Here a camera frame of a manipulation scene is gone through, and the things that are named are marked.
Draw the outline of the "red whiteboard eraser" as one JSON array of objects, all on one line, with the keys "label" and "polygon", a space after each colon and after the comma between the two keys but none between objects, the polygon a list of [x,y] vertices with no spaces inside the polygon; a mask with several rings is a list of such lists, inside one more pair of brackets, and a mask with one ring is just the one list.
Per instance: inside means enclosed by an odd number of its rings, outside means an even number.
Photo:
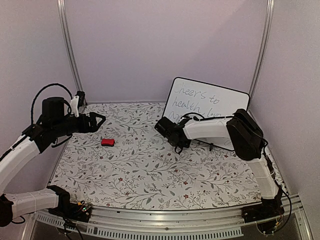
[{"label": "red whiteboard eraser", "polygon": [[100,144],[102,146],[113,147],[115,145],[115,140],[113,138],[103,138]]}]

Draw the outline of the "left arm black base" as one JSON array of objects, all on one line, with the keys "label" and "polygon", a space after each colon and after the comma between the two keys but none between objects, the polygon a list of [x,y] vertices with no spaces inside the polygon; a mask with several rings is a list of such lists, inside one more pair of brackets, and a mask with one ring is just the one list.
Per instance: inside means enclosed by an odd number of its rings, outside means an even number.
[{"label": "left arm black base", "polygon": [[69,220],[88,223],[91,217],[92,209],[81,203],[73,203],[70,201],[71,195],[63,188],[56,185],[49,185],[48,189],[55,192],[58,196],[58,205],[54,208],[49,208],[48,212],[52,215],[63,217]]}]

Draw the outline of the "white whiteboard black frame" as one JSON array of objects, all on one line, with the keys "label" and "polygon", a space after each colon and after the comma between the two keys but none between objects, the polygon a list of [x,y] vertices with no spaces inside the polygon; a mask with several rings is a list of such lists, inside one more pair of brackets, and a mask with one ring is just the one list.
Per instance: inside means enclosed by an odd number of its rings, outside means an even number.
[{"label": "white whiteboard black frame", "polygon": [[232,116],[238,109],[247,110],[249,101],[249,94],[242,91],[176,77],[162,116],[176,124],[184,115],[220,120],[222,117]]}]

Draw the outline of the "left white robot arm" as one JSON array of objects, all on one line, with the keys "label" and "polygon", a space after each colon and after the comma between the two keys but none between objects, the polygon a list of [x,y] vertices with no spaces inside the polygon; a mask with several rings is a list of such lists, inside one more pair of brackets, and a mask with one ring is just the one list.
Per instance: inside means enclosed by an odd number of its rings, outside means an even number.
[{"label": "left white robot arm", "polygon": [[71,138],[74,133],[95,133],[106,121],[96,112],[79,113],[78,95],[70,102],[63,97],[49,97],[42,101],[42,113],[28,126],[17,141],[0,158],[0,225],[5,227],[17,217],[50,209],[54,214],[74,217],[76,205],[70,202],[70,193],[56,185],[42,190],[19,194],[5,193],[9,182],[32,159],[48,147],[59,146],[60,137]]}]

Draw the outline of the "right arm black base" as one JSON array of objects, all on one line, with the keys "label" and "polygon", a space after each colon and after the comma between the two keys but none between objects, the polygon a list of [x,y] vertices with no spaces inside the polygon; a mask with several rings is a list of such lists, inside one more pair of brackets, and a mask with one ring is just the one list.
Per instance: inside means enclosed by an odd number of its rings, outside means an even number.
[{"label": "right arm black base", "polygon": [[283,220],[285,210],[279,199],[261,199],[257,205],[243,207],[241,217],[245,223],[258,222],[257,229],[263,235],[274,234]]}]

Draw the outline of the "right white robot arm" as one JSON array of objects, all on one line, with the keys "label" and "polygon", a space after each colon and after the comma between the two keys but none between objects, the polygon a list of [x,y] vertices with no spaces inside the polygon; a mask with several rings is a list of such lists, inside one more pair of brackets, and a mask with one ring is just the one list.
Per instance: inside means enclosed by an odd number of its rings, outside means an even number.
[{"label": "right white robot arm", "polygon": [[232,149],[241,160],[247,161],[260,188],[262,201],[258,213],[269,218],[278,210],[282,188],[276,182],[276,173],[266,154],[267,140],[254,119],[243,109],[237,109],[232,116],[208,118],[183,116],[178,123],[162,117],[155,129],[176,149],[189,147],[192,140],[204,138],[229,139]]}]

